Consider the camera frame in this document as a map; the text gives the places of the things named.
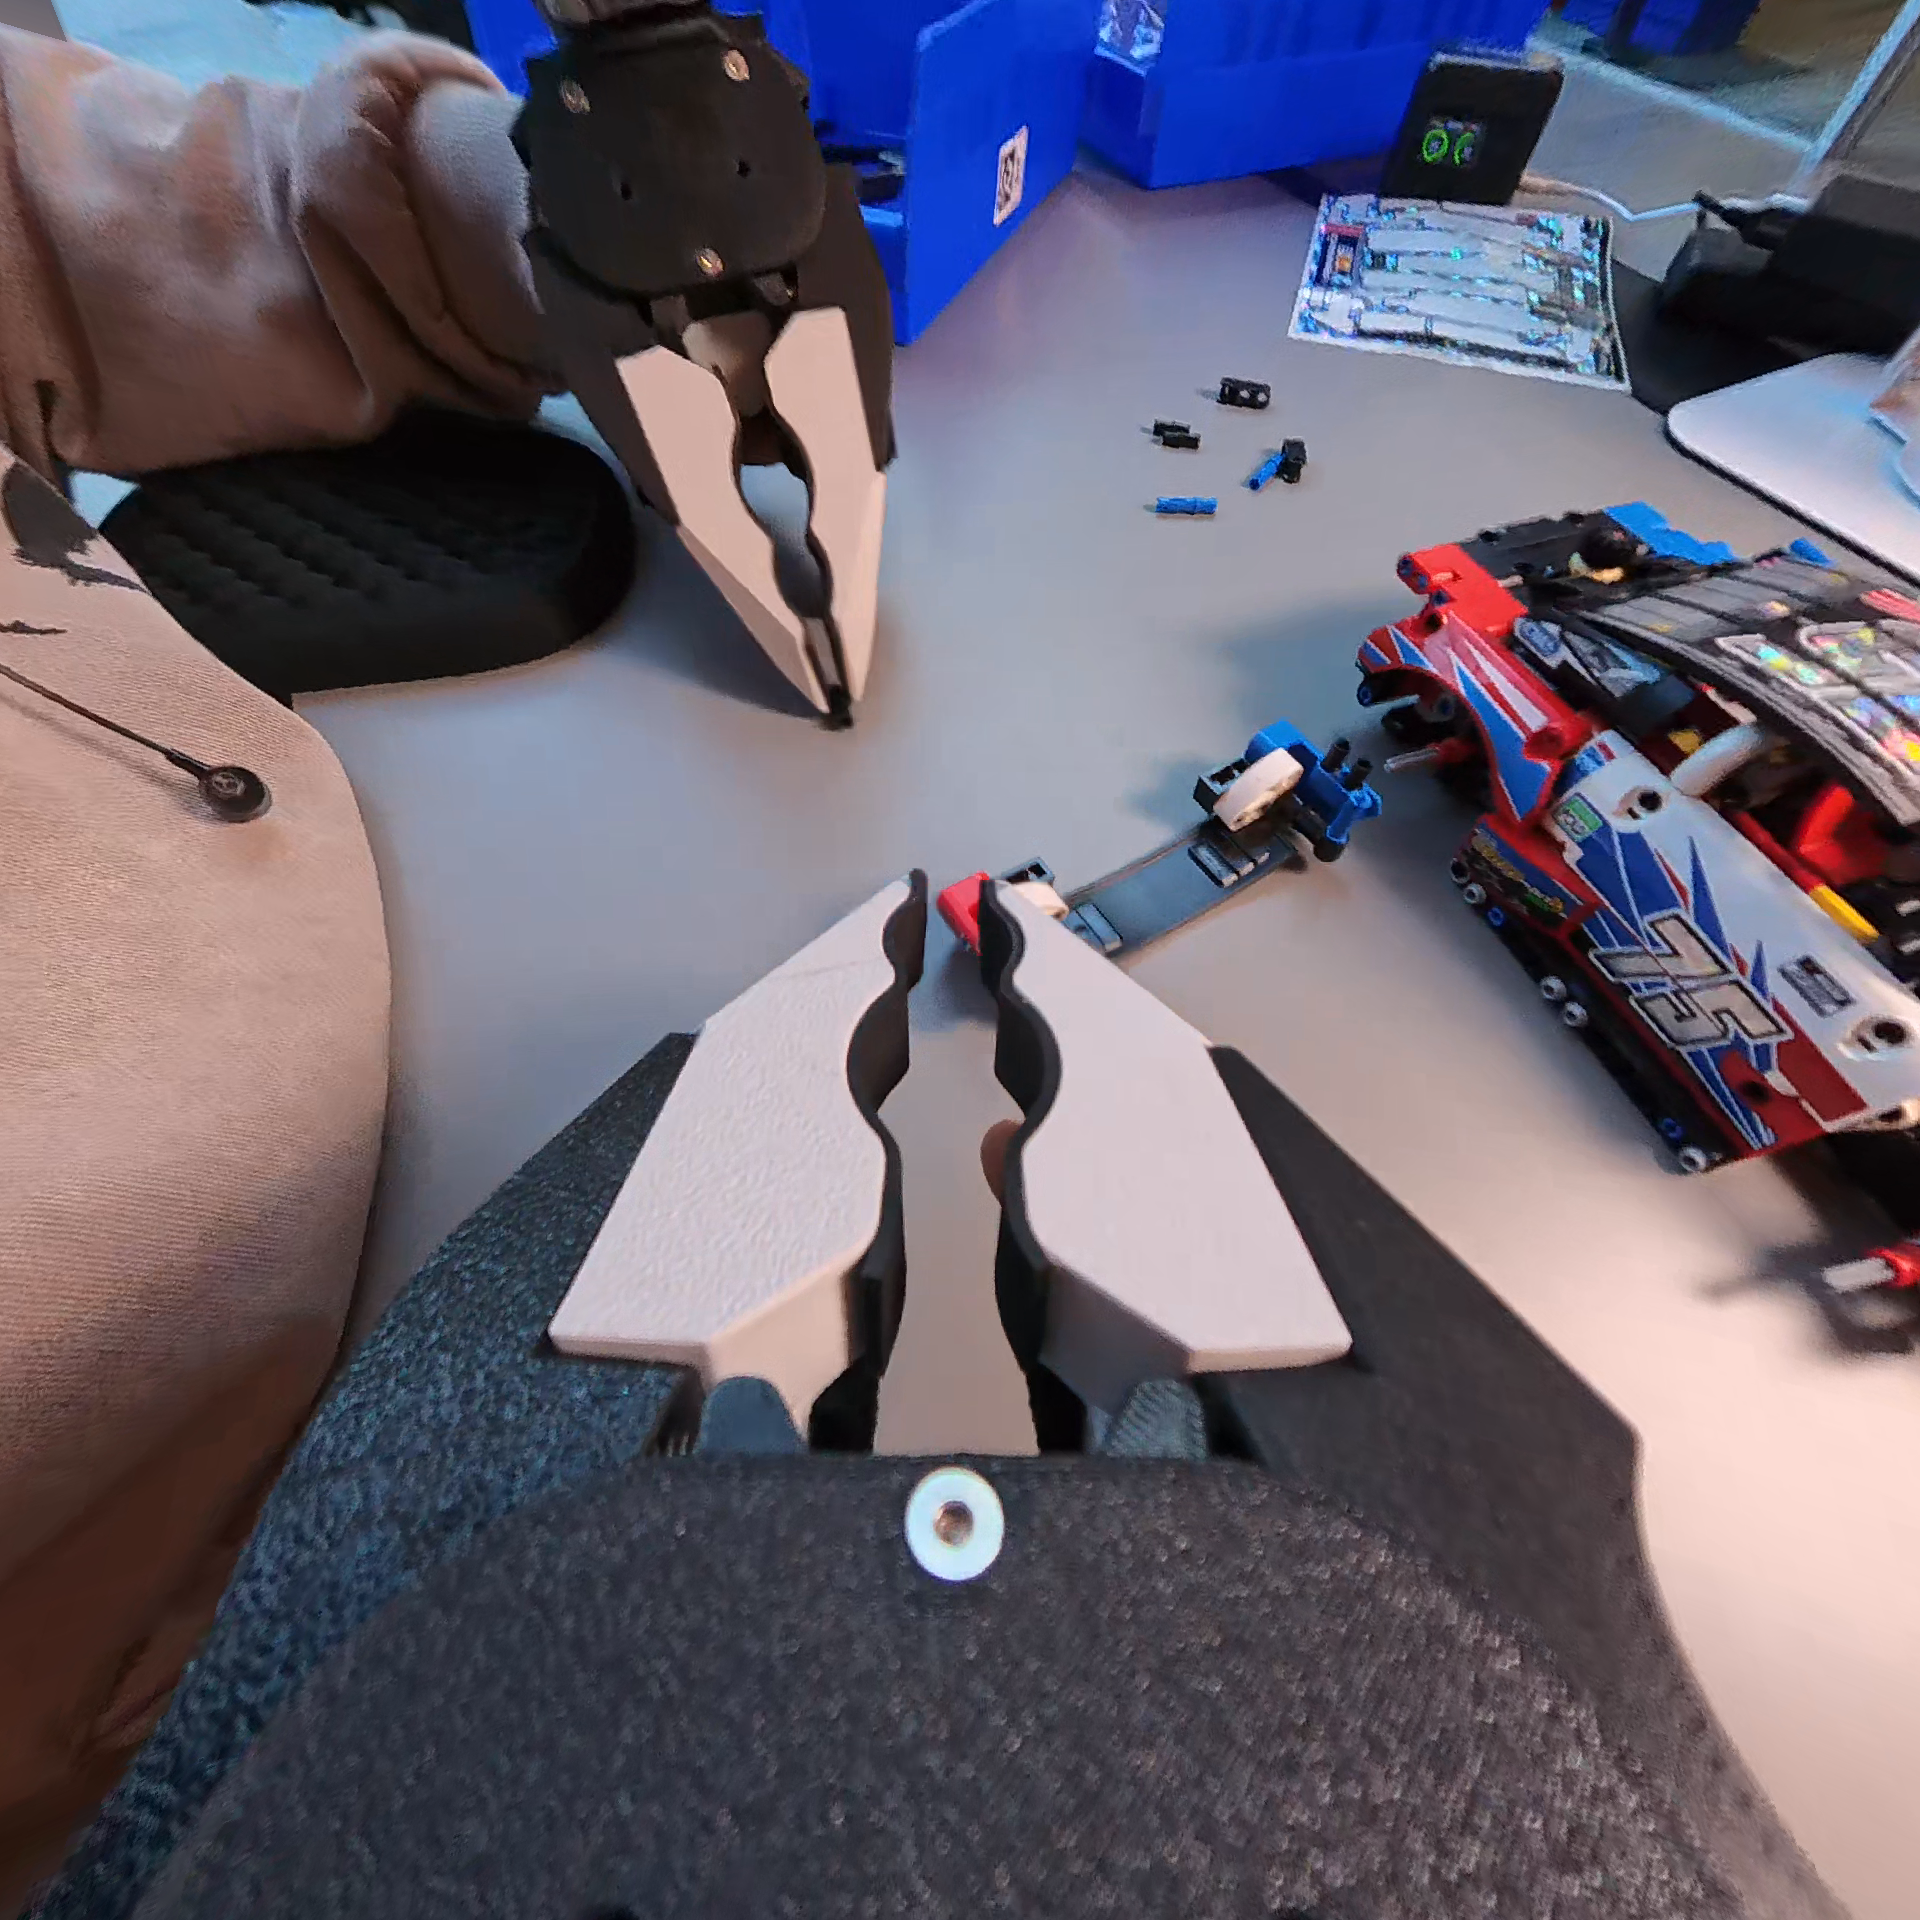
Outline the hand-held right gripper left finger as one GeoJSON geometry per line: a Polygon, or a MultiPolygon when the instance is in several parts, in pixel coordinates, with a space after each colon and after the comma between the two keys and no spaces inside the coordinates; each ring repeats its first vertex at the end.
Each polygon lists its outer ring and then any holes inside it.
{"type": "Polygon", "coordinates": [[[696,1034],[546,1326],[572,1357],[762,1380],[820,1452],[867,1454],[899,1334],[899,1143],[928,878],[883,884],[696,1034]]]}

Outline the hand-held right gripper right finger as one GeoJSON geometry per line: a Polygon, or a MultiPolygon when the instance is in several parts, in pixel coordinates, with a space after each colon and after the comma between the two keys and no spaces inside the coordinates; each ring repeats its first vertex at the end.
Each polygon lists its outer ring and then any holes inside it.
{"type": "Polygon", "coordinates": [[[993,1292],[1040,1452],[1079,1452],[1151,1382],[1350,1359],[1208,1035],[995,879],[978,959],[1019,1110],[993,1292]]]}

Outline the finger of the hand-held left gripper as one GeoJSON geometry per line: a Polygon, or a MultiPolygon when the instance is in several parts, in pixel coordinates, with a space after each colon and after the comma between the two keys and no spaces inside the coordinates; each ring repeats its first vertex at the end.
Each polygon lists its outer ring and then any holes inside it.
{"type": "Polygon", "coordinates": [[[769,410],[805,486],[823,608],[804,616],[827,683],[863,696],[877,629],[888,477],[873,454],[847,315],[796,311],[769,345],[769,410]]]}
{"type": "Polygon", "coordinates": [[[827,680],[779,583],[771,534],[741,492],[739,419],[723,383],[663,345],[620,356],[614,375],[681,546],[781,678],[821,711],[827,680]]]}

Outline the black lego spoiler assembly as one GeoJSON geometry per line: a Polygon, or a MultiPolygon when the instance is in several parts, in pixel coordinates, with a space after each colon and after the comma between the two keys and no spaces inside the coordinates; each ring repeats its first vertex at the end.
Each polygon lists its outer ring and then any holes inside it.
{"type": "Polygon", "coordinates": [[[1068,889],[1042,859],[993,879],[1107,957],[1148,947],[1266,875],[1338,862],[1382,808],[1373,764],[1350,747],[1344,736],[1320,747],[1274,721],[1197,776],[1199,819],[1168,843],[1068,889]]]}

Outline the person's left forearm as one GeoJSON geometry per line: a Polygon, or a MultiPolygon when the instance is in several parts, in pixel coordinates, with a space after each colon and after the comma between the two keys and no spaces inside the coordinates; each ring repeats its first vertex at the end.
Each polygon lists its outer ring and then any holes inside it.
{"type": "Polygon", "coordinates": [[[528,419],[563,374],[522,247],[518,101],[376,34],[191,87],[2,31],[2,439],[58,482],[528,419]]]}

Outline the red white blue lego car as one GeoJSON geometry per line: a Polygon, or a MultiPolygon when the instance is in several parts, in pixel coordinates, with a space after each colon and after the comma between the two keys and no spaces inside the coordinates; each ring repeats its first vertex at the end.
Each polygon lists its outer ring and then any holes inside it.
{"type": "Polygon", "coordinates": [[[1916,1313],[1917,602],[1644,501],[1406,549],[1356,698],[1475,803],[1455,893],[1680,1170],[1826,1143],[1894,1222],[1816,1292],[1916,1313]]]}

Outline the blue bin with tag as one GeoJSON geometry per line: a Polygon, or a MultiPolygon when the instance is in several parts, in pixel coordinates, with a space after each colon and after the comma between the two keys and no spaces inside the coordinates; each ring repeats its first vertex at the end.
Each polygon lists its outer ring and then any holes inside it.
{"type": "Polygon", "coordinates": [[[894,342],[917,339],[1068,177],[1091,1],[718,4],[758,17],[810,83],[815,128],[858,148],[894,342]]]}

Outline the black wrist rest pad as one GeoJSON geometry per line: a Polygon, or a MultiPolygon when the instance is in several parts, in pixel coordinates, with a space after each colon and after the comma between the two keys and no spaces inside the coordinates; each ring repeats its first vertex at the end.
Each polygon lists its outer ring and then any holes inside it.
{"type": "Polygon", "coordinates": [[[148,473],[99,530],[190,637],[284,703],[566,651],[617,611],[639,548],[586,443],[447,410],[368,443],[148,473]]]}

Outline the shiny sticker sheet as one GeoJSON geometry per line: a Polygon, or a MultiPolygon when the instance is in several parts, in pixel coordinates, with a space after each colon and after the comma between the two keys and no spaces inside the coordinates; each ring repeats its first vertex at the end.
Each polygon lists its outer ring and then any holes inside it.
{"type": "Polygon", "coordinates": [[[1614,221],[1559,205],[1323,195],[1288,336],[1625,391],[1614,221]]]}

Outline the black power bank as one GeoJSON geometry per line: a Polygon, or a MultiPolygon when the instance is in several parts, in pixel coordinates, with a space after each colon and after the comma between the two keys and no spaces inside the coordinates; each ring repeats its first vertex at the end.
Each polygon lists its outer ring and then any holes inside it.
{"type": "Polygon", "coordinates": [[[1562,62],[1546,54],[1432,54],[1382,162],[1377,198],[1511,203],[1563,86],[1562,62]]]}

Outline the black desk mat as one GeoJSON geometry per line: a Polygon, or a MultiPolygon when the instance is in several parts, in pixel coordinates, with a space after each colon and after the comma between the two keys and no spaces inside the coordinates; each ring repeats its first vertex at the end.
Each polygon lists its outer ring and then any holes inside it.
{"type": "MultiPolygon", "coordinates": [[[[1627,359],[1627,381],[1634,397],[1658,413],[1667,413],[1685,399],[1816,358],[1857,356],[1857,352],[1813,352],[1796,344],[1764,342],[1663,317],[1660,289],[1667,263],[1655,273],[1645,273],[1619,255],[1612,261],[1612,297],[1627,359]]],[[[1888,359],[1875,354],[1859,354],[1859,358],[1888,359]]]]}

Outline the black electronic device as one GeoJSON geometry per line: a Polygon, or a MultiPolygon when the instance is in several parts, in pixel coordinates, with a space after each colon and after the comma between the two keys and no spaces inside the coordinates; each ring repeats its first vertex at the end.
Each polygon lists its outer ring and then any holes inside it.
{"type": "Polygon", "coordinates": [[[1839,169],[1808,203],[1692,195],[1658,311],[1813,354],[1888,358],[1917,325],[1917,190],[1839,169]]]}

